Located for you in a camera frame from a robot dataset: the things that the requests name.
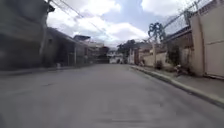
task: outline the asphalt road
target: asphalt road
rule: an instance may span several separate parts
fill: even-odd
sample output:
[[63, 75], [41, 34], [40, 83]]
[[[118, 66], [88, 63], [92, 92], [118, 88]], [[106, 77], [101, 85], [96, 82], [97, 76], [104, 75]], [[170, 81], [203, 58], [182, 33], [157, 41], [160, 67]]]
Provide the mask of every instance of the asphalt road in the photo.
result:
[[0, 128], [223, 127], [223, 109], [128, 66], [0, 79]]

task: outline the sidewalk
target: sidewalk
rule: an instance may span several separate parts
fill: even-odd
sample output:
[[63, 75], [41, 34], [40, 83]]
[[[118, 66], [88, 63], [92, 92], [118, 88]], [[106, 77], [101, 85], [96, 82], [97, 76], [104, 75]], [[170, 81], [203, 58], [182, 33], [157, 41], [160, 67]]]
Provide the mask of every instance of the sidewalk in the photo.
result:
[[67, 70], [67, 69], [73, 69], [73, 68], [75, 68], [75, 67], [62, 67], [60, 69], [57, 69], [57, 68], [33, 68], [33, 69], [24, 69], [24, 70], [18, 70], [18, 71], [0, 71], [0, 77], [25, 75], [25, 74], [41, 73], [41, 72], [56, 71], [56, 70]]
[[184, 91], [190, 92], [204, 100], [224, 108], [224, 81], [203, 77], [178, 76], [174, 73], [155, 70], [147, 67], [132, 66], [133, 69], [144, 72]]

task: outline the white cloud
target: white cloud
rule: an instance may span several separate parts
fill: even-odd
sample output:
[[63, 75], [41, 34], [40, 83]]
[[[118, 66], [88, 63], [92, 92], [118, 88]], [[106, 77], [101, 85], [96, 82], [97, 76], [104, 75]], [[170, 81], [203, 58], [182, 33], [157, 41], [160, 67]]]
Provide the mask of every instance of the white cloud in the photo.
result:
[[103, 15], [111, 10], [120, 11], [121, 6], [114, 0], [89, 0], [88, 4], [81, 8], [81, 12], [93, 15]]
[[92, 15], [103, 15], [111, 10], [120, 11], [121, 6], [115, 0], [64, 0], [79, 12], [87, 12]]
[[107, 33], [119, 40], [145, 38], [147, 34], [129, 23], [113, 24], [107, 29]]
[[116, 46], [121, 41], [128, 39], [147, 37], [145, 32], [128, 22], [115, 24], [105, 21], [100, 17], [102, 14], [111, 10], [119, 11], [121, 9], [120, 5], [114, 0], [86, 1], [88, 2], [79, 3], [79, 7], [77, 5], [73, 6], [73, 4], [77, 3], [77, 0], [67, 0], [65, 2], [74, 8], [77, 7], [76, 9], [79, 9], [80, 12], [90, 13], [91, 17], [77, 18], [77, 14], [69, 9], [65, 10], [69, 13], [68, 15], [59, 8], [56, 8], [55, 12], [49, 14], [47, 20], [48, 25], [57, 28], [59, 31], [71, 37], [76, 34], [88, 35], [94, 40], [104, 40], [110, 46]]
[[194, 0], [142, 0], [141, 6], [144, 11], [159, 16], [171, 16], [177, 14], [193, 3]]

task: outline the metal gate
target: metal gate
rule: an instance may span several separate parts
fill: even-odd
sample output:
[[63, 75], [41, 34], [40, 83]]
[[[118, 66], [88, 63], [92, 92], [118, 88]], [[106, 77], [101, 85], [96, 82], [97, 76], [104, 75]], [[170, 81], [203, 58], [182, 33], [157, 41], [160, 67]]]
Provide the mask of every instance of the metal gate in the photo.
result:
[[202, 15], [205, 73], [224, 78], [224, 5]]

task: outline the curb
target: curb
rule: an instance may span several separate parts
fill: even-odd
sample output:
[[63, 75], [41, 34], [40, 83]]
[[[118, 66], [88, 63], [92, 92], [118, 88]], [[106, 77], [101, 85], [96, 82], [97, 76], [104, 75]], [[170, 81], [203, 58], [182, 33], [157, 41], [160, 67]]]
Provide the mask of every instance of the curb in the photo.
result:
[[61, 67], [60, 69], [58, 69], [58, 68], [37, 68], [37, 69], [29, 69], [29, 70], [4, 72], [4, 73], [0, 73], [0, 78], [10, 77], [10, 76], [27, 75], [27, 74], [34, 74], [34, 73], [42, 73], [42, 72], [50, 72], [50, 71], [61, 71], [61, 70], [69, 70], [69, 69], [78, 69], [78, 68], [87, 67], [87, 66], [92, 66], [92, 65], [84, 65], [84, 66], [77, 66], [77, 67]]
[[199, 89], [196, 89], [196, 88], [193, 88], [193, 87], [190, 87], [190, 86], [187, 86], [185, 84], [182, 84], [176, 80], [173, 80], [171, 77], [168, 77], [166, 75], [162, 75], [162, 74], [159, 74], [159, 73], [156, 73], [156, 72], [151, 72], [151, 71], [147, 71], [143, 68], [140, 68], [140, 67], [133, 67], [131, 66], [132, 69], [135, 69], [135, 70], [138, 70], [140, 72], [143, 72], [147, 75], [150, 75], [152, 77], [155, 77], [159, 80], [162, 80], [166, 83], [169, 83], [171, 85], [173, 85], [174, 87], [176, 88], [179, 88], [183, 91], [186, 91], [194, 96], [197, 96], [203, 100], [206, 100], [207, 102], [211, 103], [211, 104], [214, 104], [218, 107], [221, 107], [224, 109], [224, 99], [223, 98], [220, 98], [216, 95], [213, 95], [213, 94], [207, 94]]

